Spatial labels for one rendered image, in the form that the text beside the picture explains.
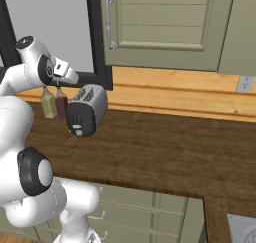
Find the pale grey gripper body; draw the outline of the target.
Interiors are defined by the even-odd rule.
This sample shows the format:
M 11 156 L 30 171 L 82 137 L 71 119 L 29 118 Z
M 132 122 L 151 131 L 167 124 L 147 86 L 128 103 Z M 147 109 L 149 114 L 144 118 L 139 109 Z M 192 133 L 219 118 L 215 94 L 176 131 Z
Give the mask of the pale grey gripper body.
M 58 82 L 77 84 L 79 76 L 68 64 L 57 64 L 54 67 L 53 79 Z

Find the silver and black toaster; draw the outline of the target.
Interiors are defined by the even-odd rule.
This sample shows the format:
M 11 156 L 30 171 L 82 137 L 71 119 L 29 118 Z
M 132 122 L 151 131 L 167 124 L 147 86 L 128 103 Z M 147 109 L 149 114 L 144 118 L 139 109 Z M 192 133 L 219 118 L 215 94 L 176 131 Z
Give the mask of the silver and black toaster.
M 73 97 L 66 108 L 69 131 L 79 137 L 91 136 L 96 132 L 108 109 L 105 89 L 100 85 L 84 85 Z M 80 129 L 72 128 L 81 125 Z

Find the dark red bottle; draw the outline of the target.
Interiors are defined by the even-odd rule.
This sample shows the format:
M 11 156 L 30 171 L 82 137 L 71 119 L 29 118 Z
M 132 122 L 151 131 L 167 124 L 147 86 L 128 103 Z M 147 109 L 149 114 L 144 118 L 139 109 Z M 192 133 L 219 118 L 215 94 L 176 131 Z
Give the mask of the dark red bottle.
M 57 92 L 55 96 L 55 105 L 56 105 L 58 118 L 65 119 L 68 99 L 67 99 L 67 95 L 62 91 L 60 86 L 57 87 Z

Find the yellow bottle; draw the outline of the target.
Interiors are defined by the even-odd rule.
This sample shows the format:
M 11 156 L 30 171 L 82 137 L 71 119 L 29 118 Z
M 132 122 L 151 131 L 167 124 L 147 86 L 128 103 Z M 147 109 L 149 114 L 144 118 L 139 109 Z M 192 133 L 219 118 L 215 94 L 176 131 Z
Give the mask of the yellow bottle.
M 40 96 L 44 116 L 46 118 L 55 118 L 57 115 L 54 95 L 46 86 L 43 87 L 42 95 Z

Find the olive green drawer front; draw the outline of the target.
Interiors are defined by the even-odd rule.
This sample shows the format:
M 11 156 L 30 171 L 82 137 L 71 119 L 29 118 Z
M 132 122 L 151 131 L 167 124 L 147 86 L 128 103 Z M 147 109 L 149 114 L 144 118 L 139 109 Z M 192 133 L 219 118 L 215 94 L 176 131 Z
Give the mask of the olive green drawer front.
M 145 209 L 110 207 L 90 215 L 92 221 L 126 228 L 179 235 L 184 215 Z
M 102 190 L 104 201 L 127 204 L 130 206 L 159 209 L 172 213 L 183 214 L 187 207 L 188 198 L 158 192 L 150 192 L 131 188 L 97 184 Z

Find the plain olive green cupboard panel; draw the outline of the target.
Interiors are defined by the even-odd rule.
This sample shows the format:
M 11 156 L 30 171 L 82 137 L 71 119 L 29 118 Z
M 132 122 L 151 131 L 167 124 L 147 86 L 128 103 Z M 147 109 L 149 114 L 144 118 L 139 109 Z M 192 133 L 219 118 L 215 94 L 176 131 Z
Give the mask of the plain olive green cupboard panel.
M 218 72 L 256 76 L 256 0 L 233 0 Z

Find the narrow olive green cabinet panel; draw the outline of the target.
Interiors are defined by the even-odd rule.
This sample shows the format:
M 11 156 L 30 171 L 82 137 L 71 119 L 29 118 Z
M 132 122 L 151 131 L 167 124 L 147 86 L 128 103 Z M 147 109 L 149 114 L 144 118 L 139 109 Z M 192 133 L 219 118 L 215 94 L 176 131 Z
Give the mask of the narrow olive green cabinet panel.
M 206 243 L 205 217 L 202 199 L 188 200 L 180 243 Z

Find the grey hob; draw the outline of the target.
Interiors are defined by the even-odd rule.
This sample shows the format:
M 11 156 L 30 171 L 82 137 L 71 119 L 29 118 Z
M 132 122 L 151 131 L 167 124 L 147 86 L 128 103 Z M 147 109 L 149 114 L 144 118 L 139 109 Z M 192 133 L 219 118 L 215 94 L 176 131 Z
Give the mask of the grey hob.
M 228 214 L 232 243 L 256 243 L 256 218 Z

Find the black window frame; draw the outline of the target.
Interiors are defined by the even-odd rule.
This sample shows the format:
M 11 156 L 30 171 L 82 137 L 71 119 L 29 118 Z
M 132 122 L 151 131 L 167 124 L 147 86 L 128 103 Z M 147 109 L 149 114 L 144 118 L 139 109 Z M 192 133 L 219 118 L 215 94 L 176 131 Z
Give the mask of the black window frame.
M 113 88 L 112 68 L 105 64 L 100 0 L 0 0 L 0 75 L 22 63 L 15 45 L 24 36 L 41 41 L 50 54 L 66 61 L 79 76 L 69 84 Z

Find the grey wall socket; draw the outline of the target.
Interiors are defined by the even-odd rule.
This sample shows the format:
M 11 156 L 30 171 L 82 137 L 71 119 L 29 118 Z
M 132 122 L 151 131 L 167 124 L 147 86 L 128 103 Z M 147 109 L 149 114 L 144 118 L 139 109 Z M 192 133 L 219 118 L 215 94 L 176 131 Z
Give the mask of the grey wall socket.
M 244 76 L 241 75 L 238 80 L 238 84 L 236 87 L 237 93 L 250 93 L 252 91 L 252 87 L 254 85 L 254 76 Z

